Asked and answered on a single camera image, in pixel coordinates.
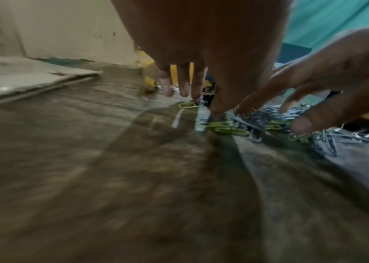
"wooden surface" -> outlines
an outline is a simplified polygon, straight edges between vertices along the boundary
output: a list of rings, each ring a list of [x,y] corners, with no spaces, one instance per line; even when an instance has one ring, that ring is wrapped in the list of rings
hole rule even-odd
[[[0,105],[0,262],[369,262],[369,150],[199,133],[140,71],[83,67]]]

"teal curtain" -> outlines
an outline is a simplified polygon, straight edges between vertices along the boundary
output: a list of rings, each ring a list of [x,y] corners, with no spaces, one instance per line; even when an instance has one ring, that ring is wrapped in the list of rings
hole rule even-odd
[[[369,25],[369,0],[297,0],[285,43],[317,49],[338,32]]]

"hand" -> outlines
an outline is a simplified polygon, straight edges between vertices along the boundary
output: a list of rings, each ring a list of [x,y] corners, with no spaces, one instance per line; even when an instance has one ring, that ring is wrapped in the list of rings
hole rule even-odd
[[[368,113],[369,27],[341,33],[323,49],[276,69],[268,84],[249,95],[236,112],[259,109],[290,87],[297,89],[280,112],[308,94],[327,89],[343,91],[294,120],[291,130],[295,133],[323,130]]]
[[[216,81],[210,110],[219,114],[269,80],[292,0],[112,2],[134,41],[155,60],[164,94],[174,94],[170,65],[177,65],[180,94],[198,99],[209,67]]]

